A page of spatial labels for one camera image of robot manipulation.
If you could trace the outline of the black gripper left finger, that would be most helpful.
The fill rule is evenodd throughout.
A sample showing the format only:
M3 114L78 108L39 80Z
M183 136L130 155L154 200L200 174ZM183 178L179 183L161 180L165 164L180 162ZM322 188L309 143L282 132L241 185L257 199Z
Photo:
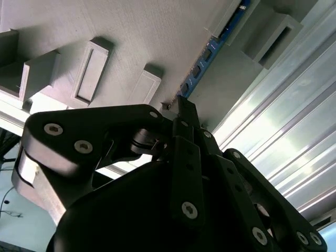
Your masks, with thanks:
M28 118L22 146L37 164L31 186L57 226L77 200L145 164L201 167L196 106L178 100L174 119L146 104L40 112Z

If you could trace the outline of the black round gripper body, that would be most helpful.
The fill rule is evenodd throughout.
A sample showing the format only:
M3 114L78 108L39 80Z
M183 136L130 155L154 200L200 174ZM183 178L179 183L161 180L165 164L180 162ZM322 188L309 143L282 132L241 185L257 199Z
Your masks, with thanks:
M77 200L48 251L257 251L225 173L198 164L153 162Z

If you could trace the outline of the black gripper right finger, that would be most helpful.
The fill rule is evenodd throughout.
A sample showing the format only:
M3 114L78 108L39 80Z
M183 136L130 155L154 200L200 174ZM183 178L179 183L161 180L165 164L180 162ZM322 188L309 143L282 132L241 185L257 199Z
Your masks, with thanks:
M317 230L236 149L222 152L214 137L200 129L205 169L217 193L224 193L233 224L233 251L327 251Z

